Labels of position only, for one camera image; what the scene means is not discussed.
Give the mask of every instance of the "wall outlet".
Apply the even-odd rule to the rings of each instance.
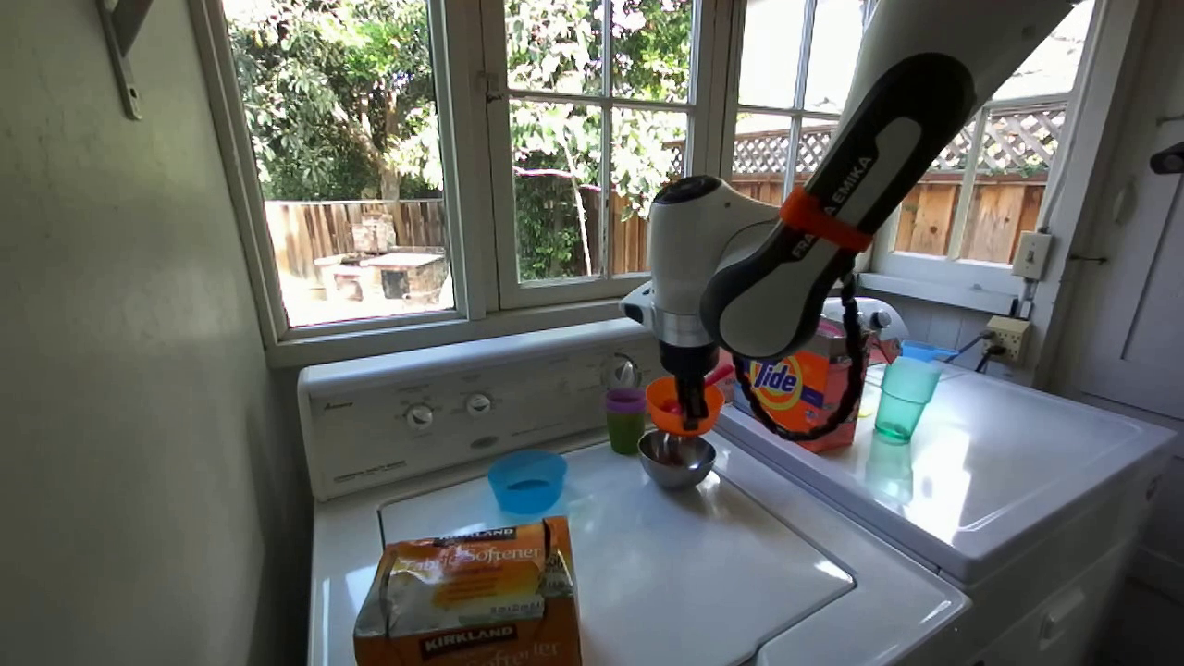
[[[1039,280],[1045,267],[1047,267],[1047,251],[1051,251],[1051,233],[1035,233],[1029,228],[1020,238],[1020,244],[1014,247],[1014,264],[1012,273],[1025,277],[1025,280]]]
[[[1005,362],[1016,368],[1025,359],[1033,323],[1025,317],[992,317],[988,334],[1005,353]]]

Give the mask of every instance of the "plastic cup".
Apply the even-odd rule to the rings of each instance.
[[[703,437],[719,426],[719,413],[727,410],[727,392],[719,385],[703,385],[703,405],[707,405],[707,418],[700,418],[697,428],[690,428],[680,421],[675,375],[664,375],[645,390],[645,407],[646,407],[656,428],[675,432],[675,437]]]
[[[549,452],[510,452],[490,468],[496,508],[508,516],[544,516],[561,497],[565,459]]]
[[[883,369],[883,385],[881,385],[881,410],[877,410],[877,437],[888,445],[910,445],[919,432],[919,421],[934,400],[939,379],[939,362],[922,362],[922,359],[905,359],[899,355],[888,369]]]
[[[635,442],[645,437],[645,396],[640,390],[609,390],[606,392],[606,442],[618,457],[635,457]]]

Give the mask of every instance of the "window sill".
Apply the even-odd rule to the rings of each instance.
[[[919,280],[919,277],[897,277],[897,273],[860,273],[860,284],[865,293],[905,296],[905,300],[926,300],[926,305],[942,305],[942,307],[961,307],[961,310],[988,310],[988,314],[1014,310],[1012,293],[997,293],[983,284]]]
[[[606,323],[621,317],[621,300],[597,300],[597,305],[570,305],[570,307],[533,307],[533,310],[508,310],[490,317],[431,317],[431,323],[391,323],[390,330],[327,330],[327,334],[300,334],[293,339],[276,339],[268,359],[274,369],[300,369],[313,362],[339,362],[359,355],[390,355],[407,349],[434,349],[434,346],[459,346],[459,339],[485,339],[508,336],[527,330],[553,330],[553,326],[580,326],[580,323]]]

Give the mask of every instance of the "window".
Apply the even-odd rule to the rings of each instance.
[[[502,296],[613,296],[645,273],[645,206],[691,126],[691,0],[508,0]]]
[[[732,180],[756,199],[814,173],[855,75],[868,0],[746,0]],[[1092,0],[1016,68],[1016,75],[947,146],[922,184],[881,228],[875,269],[934,280],[965,277],[1012,289],[1016,238],[1039,227],[1047,180],[1068,135],[1073,82]]]
[[[276,346],[613,307],[646,273],[646,198],[691,162],[697,0],[223,14]]]
[[[875,269],[1016,296],[1012,264],[1045,227],[1084,55],[1092,0],[1081,0],[934,158],[877,242]]]
[[[274,359],[307,362],[613,314],[646,273],[645,206],[666,179],[730,173],[771,205],[809,179],[875,0],[201,9]],[[1061,55],[1087,9],[1066,25]],[[1073,75],[1033,82],[955,140],[877,269],[1005,264],[978,210],[1035,222]]]

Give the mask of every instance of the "tree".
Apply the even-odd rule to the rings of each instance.
[[[421,0],[274,0],[228,46],[268,198],[442,191]]]

